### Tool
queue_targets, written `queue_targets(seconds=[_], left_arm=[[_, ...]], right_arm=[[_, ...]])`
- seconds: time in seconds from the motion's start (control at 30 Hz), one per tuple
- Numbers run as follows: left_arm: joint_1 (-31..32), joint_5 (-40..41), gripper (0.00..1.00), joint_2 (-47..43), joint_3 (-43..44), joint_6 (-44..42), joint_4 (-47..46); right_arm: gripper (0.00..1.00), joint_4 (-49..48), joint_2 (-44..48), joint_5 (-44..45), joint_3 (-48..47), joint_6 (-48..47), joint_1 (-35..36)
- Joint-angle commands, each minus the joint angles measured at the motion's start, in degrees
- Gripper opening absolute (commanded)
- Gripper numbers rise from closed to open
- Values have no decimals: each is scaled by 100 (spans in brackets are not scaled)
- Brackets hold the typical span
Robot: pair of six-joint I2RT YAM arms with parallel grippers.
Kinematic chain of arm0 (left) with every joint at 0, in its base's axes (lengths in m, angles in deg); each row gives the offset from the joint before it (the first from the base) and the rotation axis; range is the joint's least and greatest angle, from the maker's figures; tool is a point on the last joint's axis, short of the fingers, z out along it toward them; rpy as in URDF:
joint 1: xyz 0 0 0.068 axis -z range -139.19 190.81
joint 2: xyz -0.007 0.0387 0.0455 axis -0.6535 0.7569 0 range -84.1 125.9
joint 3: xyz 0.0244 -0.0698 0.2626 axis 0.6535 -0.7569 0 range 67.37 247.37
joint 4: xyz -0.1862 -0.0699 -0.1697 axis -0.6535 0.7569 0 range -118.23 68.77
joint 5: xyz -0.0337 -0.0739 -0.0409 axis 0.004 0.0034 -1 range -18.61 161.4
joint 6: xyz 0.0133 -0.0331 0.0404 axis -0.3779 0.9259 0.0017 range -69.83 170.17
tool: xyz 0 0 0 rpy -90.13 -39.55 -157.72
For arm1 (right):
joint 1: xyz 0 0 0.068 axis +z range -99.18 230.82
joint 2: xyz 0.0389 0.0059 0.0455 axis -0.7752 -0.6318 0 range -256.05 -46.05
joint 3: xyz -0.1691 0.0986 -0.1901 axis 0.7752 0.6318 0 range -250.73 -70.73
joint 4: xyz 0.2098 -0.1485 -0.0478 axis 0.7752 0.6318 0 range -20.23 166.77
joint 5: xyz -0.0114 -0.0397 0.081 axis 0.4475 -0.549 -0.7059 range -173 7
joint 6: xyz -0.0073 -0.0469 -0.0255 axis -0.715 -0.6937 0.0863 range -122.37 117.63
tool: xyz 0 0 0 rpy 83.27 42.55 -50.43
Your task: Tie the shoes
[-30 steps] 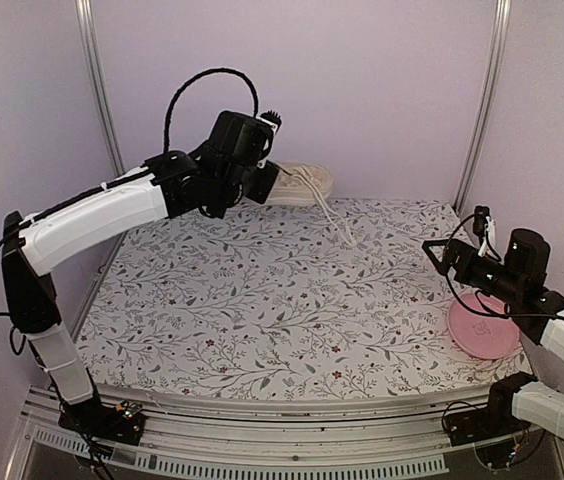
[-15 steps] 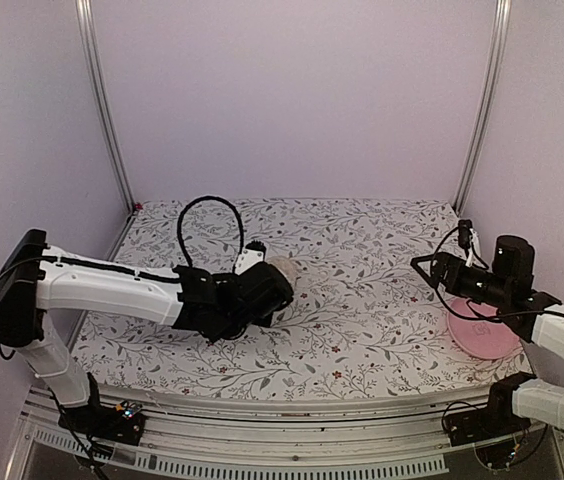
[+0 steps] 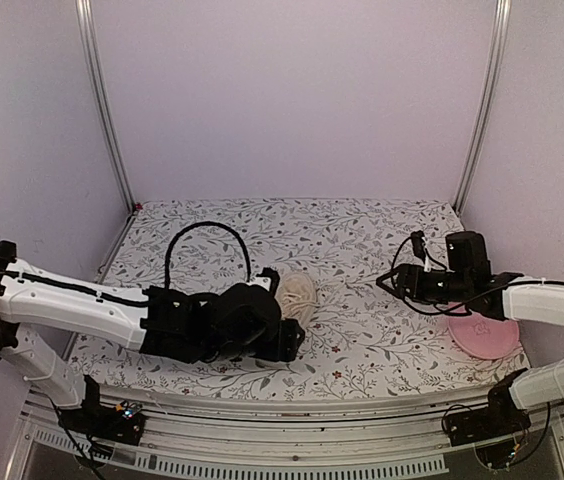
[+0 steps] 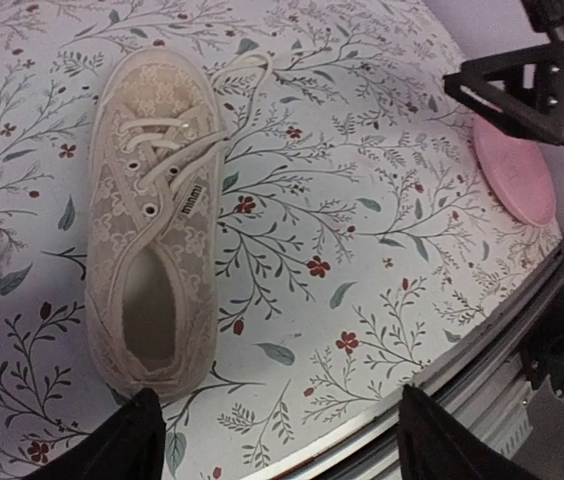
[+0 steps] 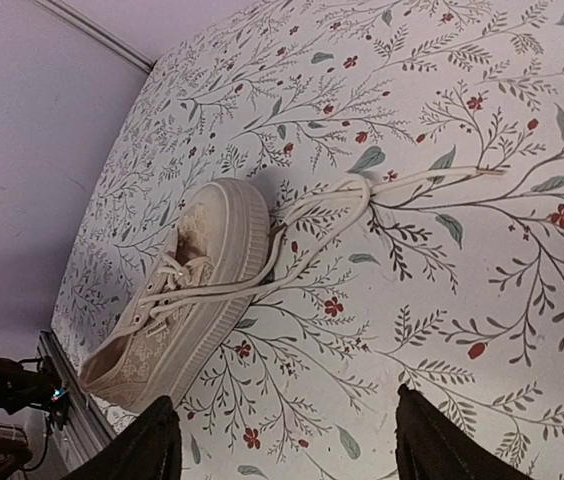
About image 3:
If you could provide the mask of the cream white sneaker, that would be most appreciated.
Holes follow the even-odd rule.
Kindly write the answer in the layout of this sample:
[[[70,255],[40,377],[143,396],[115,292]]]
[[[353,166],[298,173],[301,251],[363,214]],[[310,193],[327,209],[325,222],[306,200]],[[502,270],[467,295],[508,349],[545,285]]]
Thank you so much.
[[[317,307],[317,289],[312,279],[303,272],[288,273],[281,278],[276,293],[282,317],[308,323]]]

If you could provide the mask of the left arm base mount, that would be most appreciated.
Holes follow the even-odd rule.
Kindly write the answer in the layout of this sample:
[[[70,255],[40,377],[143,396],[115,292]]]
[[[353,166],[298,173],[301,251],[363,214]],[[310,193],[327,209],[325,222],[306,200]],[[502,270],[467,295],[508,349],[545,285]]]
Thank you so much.
[[[105,406],[98,397],[85,398],[75,409],[59,409],[59,423],[67,430],[89,439],[131,446],[140,444],[146,420],[139,408],[131,404]]]

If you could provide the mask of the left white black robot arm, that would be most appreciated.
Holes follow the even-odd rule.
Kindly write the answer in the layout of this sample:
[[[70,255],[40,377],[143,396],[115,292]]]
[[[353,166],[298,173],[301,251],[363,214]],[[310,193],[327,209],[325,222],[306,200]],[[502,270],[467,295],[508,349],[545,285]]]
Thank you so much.
[[[141,354],[192,364],[252,357],[288,363],[305,332],[283,317],[279,279],[265,269],[221,294],[187,295],[167,287],[114,288],[53,274],[19,258],[0,241],[0,356],[90,434],[110,426],[98,387],[36,338],[42,325],[108,340]]]

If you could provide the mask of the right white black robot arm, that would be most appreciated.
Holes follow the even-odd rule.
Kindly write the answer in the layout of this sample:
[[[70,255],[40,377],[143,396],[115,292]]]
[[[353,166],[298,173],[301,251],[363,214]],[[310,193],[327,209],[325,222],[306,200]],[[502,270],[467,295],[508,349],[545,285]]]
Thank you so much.
[[[420,231],[410,234],[418,263],[392,262],[377,286],[425,316],[450,315],[460,308],[496,321],[532,321],[564,327],[564,281],[533,278],[516,272],[495,274],[482,234],[461,231],[446,236],[447,264],[437,268]],[[488,393],[479,427],[499,436],[518,412],[564,400],[564,359],[519,370]]]

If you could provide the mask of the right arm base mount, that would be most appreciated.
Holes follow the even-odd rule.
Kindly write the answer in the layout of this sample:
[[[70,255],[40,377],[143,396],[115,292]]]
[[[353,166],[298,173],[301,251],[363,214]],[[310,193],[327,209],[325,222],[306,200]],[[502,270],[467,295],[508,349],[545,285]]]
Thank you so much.
[[[484,407],[451,409],[441,420],[452,446],[481,442],[522,432],[531,426],[529,415],[509,395],[491,396]]]

